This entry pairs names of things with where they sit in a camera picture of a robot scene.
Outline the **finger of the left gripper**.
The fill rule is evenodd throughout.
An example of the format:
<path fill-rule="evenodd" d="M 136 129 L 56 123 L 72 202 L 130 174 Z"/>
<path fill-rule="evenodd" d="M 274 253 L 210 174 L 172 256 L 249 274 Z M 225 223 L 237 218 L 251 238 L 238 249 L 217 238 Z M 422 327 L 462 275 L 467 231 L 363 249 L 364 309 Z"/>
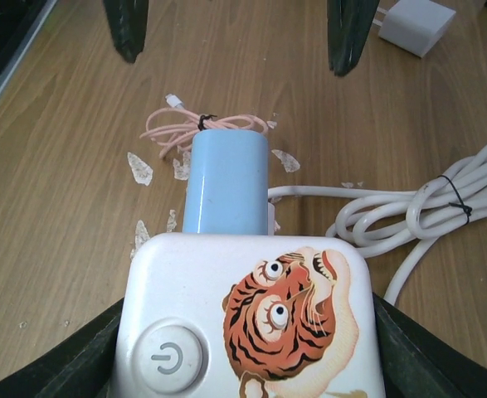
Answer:
<path fill-rule="evenodd" d="M 130 64 L 144 50 L 149 14 L 148 0 L 104 0 L 115 50 Z"/>
<path fill-rule="evenodd" d="M 327 43 L 329 69 L 344 77 L 358 64 L 378 0 L 327 0 Z"/>

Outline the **light blue small plug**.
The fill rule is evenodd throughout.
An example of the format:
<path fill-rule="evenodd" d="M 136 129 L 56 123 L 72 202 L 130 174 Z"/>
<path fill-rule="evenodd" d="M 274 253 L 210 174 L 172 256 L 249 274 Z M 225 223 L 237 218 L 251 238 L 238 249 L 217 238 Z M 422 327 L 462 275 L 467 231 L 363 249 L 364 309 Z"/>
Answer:
<path fill-rule="evenodd" d="M 244 129 L 205 129 L 192 140 L 184 233 L 268 234 L 267 138 Z"/>

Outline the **white cube adapter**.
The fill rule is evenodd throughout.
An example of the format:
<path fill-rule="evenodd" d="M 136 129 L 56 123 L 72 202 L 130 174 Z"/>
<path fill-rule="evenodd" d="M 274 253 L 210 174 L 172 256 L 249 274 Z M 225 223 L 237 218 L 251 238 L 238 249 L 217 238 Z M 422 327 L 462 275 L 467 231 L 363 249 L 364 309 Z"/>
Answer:
<path fill-rule="evenodd" d="M 111 397 L 383 397 L 368 267 L 321 237 L 165 233 L 135 254 Z"/>

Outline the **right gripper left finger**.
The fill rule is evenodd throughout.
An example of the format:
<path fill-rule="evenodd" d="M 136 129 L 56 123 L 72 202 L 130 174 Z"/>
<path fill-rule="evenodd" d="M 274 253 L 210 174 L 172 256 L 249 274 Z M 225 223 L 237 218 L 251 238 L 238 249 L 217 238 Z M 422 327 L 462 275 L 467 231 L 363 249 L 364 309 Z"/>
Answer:
<path fill-rule="evenodd" d="M 0 381 L 0 397 L 106 397 L 121 299 L 43 356 Z"/>

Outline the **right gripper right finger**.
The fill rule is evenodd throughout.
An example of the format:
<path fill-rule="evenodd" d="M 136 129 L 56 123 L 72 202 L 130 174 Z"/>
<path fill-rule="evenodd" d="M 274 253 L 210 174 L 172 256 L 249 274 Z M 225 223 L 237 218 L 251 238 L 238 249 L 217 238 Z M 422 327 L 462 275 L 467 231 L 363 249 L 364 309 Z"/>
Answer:
<path fill-rule="evenodd" d="M 487 397 L 487 369 L 373 295 L 388 397 Z"/>

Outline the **white charger plug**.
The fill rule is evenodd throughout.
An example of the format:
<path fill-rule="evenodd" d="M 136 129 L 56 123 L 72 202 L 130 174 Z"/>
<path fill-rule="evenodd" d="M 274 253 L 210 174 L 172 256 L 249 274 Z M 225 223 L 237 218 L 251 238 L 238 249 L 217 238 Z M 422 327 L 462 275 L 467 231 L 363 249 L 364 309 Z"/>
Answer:
<path fill-rule="evenodd" d="M 434 1 L 401 0 L 388 10 L 377 7 L 378 36 L 422 58 L 443 37 L 456 11 Z"/>

